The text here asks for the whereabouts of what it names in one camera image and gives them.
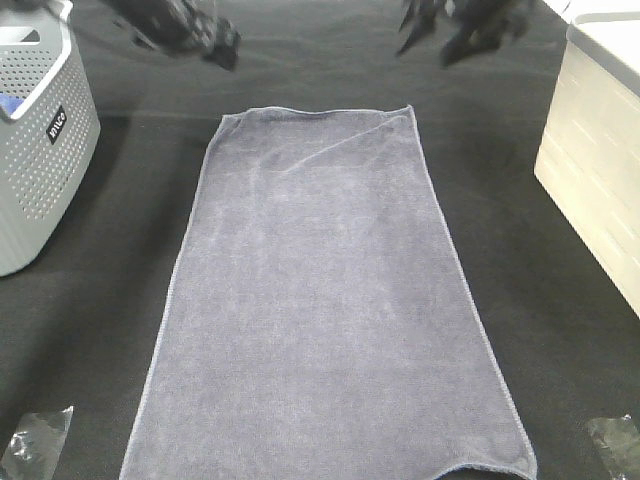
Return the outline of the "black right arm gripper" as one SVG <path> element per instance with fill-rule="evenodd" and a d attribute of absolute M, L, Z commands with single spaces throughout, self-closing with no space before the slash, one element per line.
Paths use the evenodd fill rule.
<path fill-rule="evenodd" d="M 409 49 L 434 34 L 436 17 L 445 15 L 461 27 L 439 53 L 442 68 L 465 59 L 495 52 L 502 45 L 505 32 L 522 37 L 530 25 L 535 1 L 404 1 L 406 8 L 399 30 L 411 31 L 395 52 L 402 56 Z"/>

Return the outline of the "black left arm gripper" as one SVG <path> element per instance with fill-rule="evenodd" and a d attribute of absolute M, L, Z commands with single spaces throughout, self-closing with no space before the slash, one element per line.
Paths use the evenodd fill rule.
<path fill-rule="evenodd" d="M 224 70 L 238 62 L 241 35 L 215 1 L 105 1 L 115 24 L 129 32 L 132 43 L 163 53 L 204 53 L 202 59 Z"/>

